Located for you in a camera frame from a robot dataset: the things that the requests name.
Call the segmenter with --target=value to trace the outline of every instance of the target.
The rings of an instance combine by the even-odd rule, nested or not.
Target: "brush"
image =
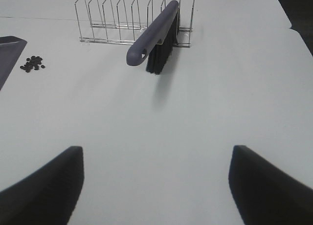
[[[246,225],[312,225],[313,190],[246,146],[235,146],[229,187]]]
[[[82,147],[69,147],[0,192],[0,225],[66,225],[84,182]]]
[[[127,64],[138,66],[148,57],[146,71],[160,74],[173,50],[173,45],[177,43],[179,18],[179,3],[176,0],[170,1],[129,48]]]

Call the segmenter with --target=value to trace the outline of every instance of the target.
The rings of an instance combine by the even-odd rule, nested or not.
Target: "white surface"
[[[313,58],[277,0],[196,0],[192,48],[160,76],[127,66],[127,46],[80,43],[75,0],[26,1],[0,0],[0,36],[28,41],[0,92],[0,190],[71,145],[70,225],[242,225],[236,144],[313,187]],[[47,68],[19,69],[31,55]]]

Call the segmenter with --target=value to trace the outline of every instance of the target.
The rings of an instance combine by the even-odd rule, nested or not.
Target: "gray brush handle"
[[[171,1],[151,25],[129,48],[126,56],[128,65],[140,65],[156,44],[162,44],[178,11],[179,3]]]

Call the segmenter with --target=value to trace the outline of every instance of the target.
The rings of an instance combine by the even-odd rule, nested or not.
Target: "pile of pellets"
[[[42,65],[42,58],[40,56],[32,56],[30,58],[26,59],[26,64],[23,66],[20,66],[21,69],[23,69],[25,72],[30,72],[32,69],[39,70],[39,65],[41,65],[41,68],[45,68],[44,65]]]

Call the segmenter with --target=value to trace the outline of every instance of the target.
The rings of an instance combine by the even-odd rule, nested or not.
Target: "black bristles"
[[[173,44],[177,43],[179,11],[164,39],[162,45],[155,45],[148,57],[146,71],[149,73],[160,74],[163,67],[173,50]]]

